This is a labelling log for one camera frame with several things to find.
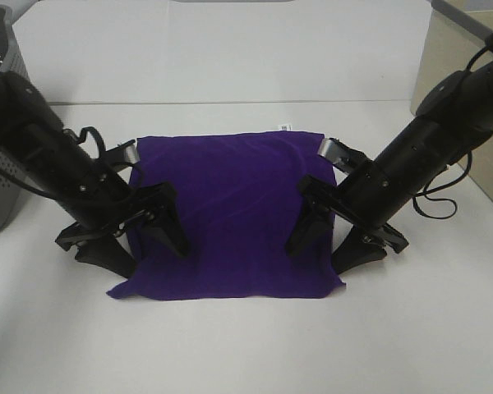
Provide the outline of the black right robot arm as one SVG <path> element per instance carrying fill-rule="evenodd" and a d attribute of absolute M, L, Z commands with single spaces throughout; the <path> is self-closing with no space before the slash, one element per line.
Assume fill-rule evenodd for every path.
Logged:
<path fill-rule="evenodd" d="M 408 202 L 431 192 L 444 169 L 493 136 L 493 61 L 470 66 L 442 80 L 421 102 L 414 119 L 374 159 L 334 138 L 318 154 L 345 173 L 337 186 L 312 175 L 298 190 L 303 204 L 285 251 L 299 254 L 333 226 L 333 217 L 351 231 L 332 253 L 336 273 L 382 260 L 390 247 L 401 253 L 408 240 L 388 221 Z"/>

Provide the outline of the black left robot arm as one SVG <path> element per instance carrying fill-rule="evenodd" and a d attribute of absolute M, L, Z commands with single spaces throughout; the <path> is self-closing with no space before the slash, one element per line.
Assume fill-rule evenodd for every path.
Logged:
<path fill-rule="evenodd" d="M 107 149 L 93 126 L 80 133 L 65 128 L 43 95 L 13 71 L 0 72 L 0 153 L 33 183 L 1 168 L 0 176 L 74 218 L 55 242 L 63 250 L 75 248 L 76 261 L 129 278 L 137 263 L 117 239 L 135 226 L 175 255 L 188 255 L 177 192 L 168 182 L 143 186 L 136 142 Z"/>

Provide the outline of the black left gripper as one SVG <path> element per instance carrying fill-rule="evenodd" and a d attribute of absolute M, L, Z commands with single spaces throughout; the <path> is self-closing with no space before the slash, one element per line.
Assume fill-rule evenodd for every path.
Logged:
<path fill-rule="evenodd" d="M 64 250 L 78 245 L 75 260 L 106 269 L 129 278 L 136 271 L 136 261 L 115 237 L 140 225 L 141 232 L 160 242 L 177 257 L 187 257 L 190 242 L 183 230 L 177 207 L 176 191 L 168 183 L 141 187 L 128 202 L 106 208 L 98 224 L 76 222 L 65 228 L 55 242 Z"/>

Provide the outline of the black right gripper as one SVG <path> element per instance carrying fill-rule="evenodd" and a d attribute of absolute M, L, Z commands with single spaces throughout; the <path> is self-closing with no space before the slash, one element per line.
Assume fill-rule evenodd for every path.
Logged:
<path fill-rule="evenodd" d="M 338 187 L 306 175 L 297 188 L 303 201 L 284 246 L 288 256 L 300 254 L 311 242 L 331 231 L 332 213 L 352 224 L 352 230 L 332 253 L 332 267 L 337 274 L 381 261 L 386 247 L 398 254 L 408 246 L 403 234 L 388 223 L 373 224 L 354 210 Z"/>

